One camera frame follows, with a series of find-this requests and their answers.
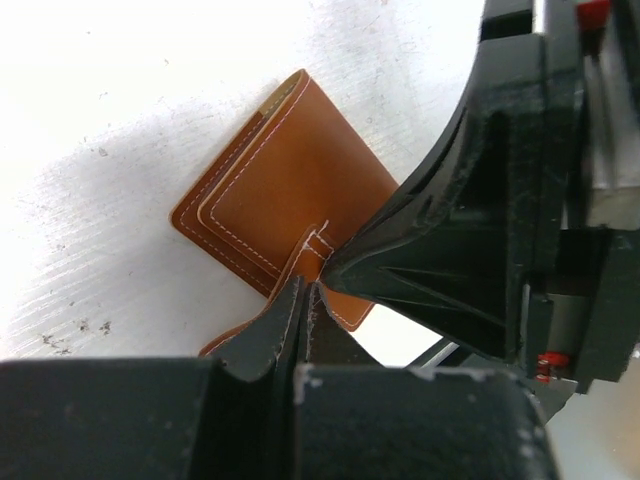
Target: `dust speck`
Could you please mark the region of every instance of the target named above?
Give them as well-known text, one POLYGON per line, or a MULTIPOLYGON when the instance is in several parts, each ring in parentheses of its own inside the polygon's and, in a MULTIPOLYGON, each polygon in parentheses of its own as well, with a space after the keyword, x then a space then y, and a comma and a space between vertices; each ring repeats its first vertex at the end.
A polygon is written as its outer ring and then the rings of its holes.
POLYGON ((81 332, 88 332, 89 331, 89 321, 86 318, 84 320, 80 320, 80 323, 78 324, 78 329, 81 332))
POLYGON ((533 458, 535 456, 535 451, 533 450, 533 447, 531 445, 522 445, 520 447, 520 455, 522 455, 524 458, 533 458))
POLYGON ((103 333, 105 337, 109 335, 111 333, 111 321, 104 322, 100 327, 100 331, 103 333))

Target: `white surface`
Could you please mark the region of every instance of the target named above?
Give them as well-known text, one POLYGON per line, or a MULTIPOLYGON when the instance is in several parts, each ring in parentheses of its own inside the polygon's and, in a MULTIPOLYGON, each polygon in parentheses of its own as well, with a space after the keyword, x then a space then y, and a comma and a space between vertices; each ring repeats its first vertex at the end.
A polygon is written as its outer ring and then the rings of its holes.
POLYGON ((548 425, 565 479, 640 479, 640 360, 620 383, 594 382, 548 425))
POLYGON ((371 309, 353 336, 369 355, 388 367, 407 366, 442 338, 383 305, 371 309))
MULTIPOLYGON (((171 208, 299 67, 402 180, 457 104, 481 10, 476 0, 4 5, 0 358, 193 354, 254 315, 264 300, 173 231, 171 208)), ((378 341, 391 340, 405 339, 387 329, 378 341)))

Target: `black plastic piece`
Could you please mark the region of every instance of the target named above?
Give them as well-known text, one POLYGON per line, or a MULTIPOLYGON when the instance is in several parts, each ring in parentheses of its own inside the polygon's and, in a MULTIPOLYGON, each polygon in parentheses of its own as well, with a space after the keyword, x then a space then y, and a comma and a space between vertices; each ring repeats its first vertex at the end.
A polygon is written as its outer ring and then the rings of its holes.
POLYGON ((631 98, 640 122, 640 4, 634 0, 611 0, 611 7, 631 98))
POLYGON ((640 334, 640 231, 614 232, 577 357, 579 393, 593 378, 618 381, 640 334))
POLYGON ((304 363, 373 361, 318 288, 290 281, 205 358, 0 364, 2 478, 557 478, 507 377, 304 363))
POLYGON ((296 478, 558 478, 538 412, 506 375, 299 367, 296 382, 296 478))
POLYGON ((542 35, 531 33, 531 2, 487 3, 447 128, 323 275, 334 290, 531 369, 551 318, 534 310, 522 322, 522 300, 530 277, 556 269, 584 90, 575 5, 546 3, 542 35), (523 18, 528 28, 513 26, 523 18))
POLYGON ((533 0, 486 0, 482 16, 481 40, 531 33, 533 0))

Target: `brown leather wallet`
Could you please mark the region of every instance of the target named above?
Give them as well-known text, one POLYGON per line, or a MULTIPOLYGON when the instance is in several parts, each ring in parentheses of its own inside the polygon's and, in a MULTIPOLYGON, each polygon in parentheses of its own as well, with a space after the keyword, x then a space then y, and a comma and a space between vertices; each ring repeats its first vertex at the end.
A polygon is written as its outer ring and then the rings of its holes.
MULTIPOLYGON (((396 188, 320 87, 300 70, 241 128, 175 208, 171 222, 271 300, 292 275, 316 281, 327 258, 396 188)), ((325 290, 328 310, 344 328, 355 330, 371 304, 325 290)))

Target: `black machine part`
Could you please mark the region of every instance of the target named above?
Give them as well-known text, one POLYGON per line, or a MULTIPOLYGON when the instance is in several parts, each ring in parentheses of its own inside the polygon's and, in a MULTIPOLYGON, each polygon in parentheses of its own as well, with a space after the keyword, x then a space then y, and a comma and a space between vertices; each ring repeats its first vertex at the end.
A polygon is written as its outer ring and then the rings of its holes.
POLYGON ((375 366, 318 295, 291 281, 207 358, 0 365, 1 478, 558 478, 515 376, 375 366))
POLYGON ((638 172, 640 185, 640 143, 629 153, 640 142, 640 6, 612 2, 594 53, 574 2, 543 3, 536 21, 532 1, 487 1, 449 124, 323 280, 530 378, 586 392, 594 379, 620 378, 640 335, 640 189, 587 174, 603 158, 591 153, 602 151, 592 132, 603 119, 589 105, 600 95, 611 110, 620 100, 607 92, 623 88, 625 135, 604 136, 618 153, 603 168, 638 172), (601 57, 616 66, 603 85, 613 75, 616 88, 595 91, 589 72, 601 57))

